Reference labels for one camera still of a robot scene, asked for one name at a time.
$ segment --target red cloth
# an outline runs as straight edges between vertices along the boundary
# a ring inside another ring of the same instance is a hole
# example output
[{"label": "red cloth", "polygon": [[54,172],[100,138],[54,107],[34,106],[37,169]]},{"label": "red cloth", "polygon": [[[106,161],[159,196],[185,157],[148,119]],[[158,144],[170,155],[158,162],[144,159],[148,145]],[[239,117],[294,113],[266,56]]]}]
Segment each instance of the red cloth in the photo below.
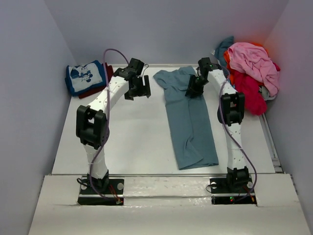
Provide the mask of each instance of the red cloth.
[{"label": "red cloth", "polygon": [[238,71],[233,72],[235,87],[238,92],[245,94],[245,107],[253,115],[261,115],[266,109],[266,103],[259,93],[258,82],[251,76]]},{"label": "red cloth", "polygon": [[[109,80],[109,82],[111,81],[111,78],[112,78],[112,76],[113,76],[113,67],[112,67],[112,65],[110,65],[110,66],[108,66],[108,64],[106,63],[106,69],[107,69],[107,73],[108,73],[108,80]],[[100,91],[102,91],[103,89],[105,89],[105,87],[106,86],[101,86],[101,87],[96,87],[96,88],[93,88],[93,89],[91,89],[91,90],[89,90],[89,91],[86,91],[85,93],[83,93],[83,94],[80,94],[78,97],[80,98],[80,99],[82,99],[82,98],[85,98],[85,97],[87,97],[87,96],[90,96],[90,95],[92,95],[92,94],[96,94],[97,92],[100,92]]]}]

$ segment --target teal garment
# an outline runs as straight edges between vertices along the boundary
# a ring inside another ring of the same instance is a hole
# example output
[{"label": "teal garment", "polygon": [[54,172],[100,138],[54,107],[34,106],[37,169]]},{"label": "teal garment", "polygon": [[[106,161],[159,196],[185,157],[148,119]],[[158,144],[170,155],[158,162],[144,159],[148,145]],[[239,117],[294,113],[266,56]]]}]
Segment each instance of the teal garment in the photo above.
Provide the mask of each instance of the teal garment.
[{"label": "teal garment", "polygon": [[224,67],[227,67],[227,62],[224,59],[224,52],[234,44],[234,36],[225,38],[215,49],[214,56],[220,61],[220,64]]},{"label": "teal garment", "polygon": [[191,67],[173,72],[161,70],[153,78],[164,89],[165,107],[178,168],[218,165],[209,114],[203,95],[185,96]]}]

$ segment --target gray wall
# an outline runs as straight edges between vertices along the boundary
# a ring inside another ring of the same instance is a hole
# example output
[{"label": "gray wall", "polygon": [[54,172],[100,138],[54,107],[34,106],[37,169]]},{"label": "gray wall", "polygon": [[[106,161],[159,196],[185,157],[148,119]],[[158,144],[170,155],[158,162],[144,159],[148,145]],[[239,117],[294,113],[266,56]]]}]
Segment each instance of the gray wall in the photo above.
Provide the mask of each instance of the gray wall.
[{"label": "gray wall", "polygon": [[74,59],[43,0],[0,1],[0,234],[26,235],[58,147]]},{"label": "gray wall", "polygon": [[[288,0],[45,0],[78,63],[114,47],[149,64],[197,63],[229,35],[263,43]],[[111,63],[125,63],[115,53]]]},{"label": "gray wall", "polygon": [[313,2],[290,0],[266,41],[281,89],[266,117],[283,169],[293,174],[313,233]]}]

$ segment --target blue cloth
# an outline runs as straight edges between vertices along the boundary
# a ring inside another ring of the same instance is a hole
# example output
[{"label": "blue cloth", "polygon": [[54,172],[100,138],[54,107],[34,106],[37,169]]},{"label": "blue cloth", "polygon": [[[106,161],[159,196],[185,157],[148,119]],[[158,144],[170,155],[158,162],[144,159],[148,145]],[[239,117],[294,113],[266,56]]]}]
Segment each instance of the blue cloth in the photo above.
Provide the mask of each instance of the blue cloth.
[{"label": "blue cloth", "polygon": [[104,68],[97,60],[83,66],[67,66],[65,83],[72,96],[83,94],[92,88],[105,86]]},{"label": "blue cloth", "polygon": [[191,67],[161,70],[153,78],[164,88],[165,107],[179,169],[218,165],[209,114],[203,95],[185,96]]},{"label": "blue cloth", "polygon": [[234,36],[225,38],[215,49],[214,56],[220,61],[220,64],[224,67],[227,66],[227,62],[224,59],[224,52],[234,44]]}]

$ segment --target pink cloth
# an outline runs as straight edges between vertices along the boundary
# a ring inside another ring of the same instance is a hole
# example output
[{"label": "pink cloth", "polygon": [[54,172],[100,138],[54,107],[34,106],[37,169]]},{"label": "pink cloth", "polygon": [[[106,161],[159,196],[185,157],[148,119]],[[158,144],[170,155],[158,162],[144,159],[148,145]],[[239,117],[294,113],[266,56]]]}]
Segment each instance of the pink cloth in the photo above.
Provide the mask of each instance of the pink cloth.
[{"label": "pink cloth", "polygon": [[279,72],[263,47],[250,43],[235,43],[228,48],[228,54],[232,69],[263,82],[270,96],[277,94]]},{"label": "pink cloth", "polygon": [[235,88],[245,94],[245,108],[253,115],[265,113],[267,106],[262,95],[259,93],[258,82],[245,73],[234,71]]}]

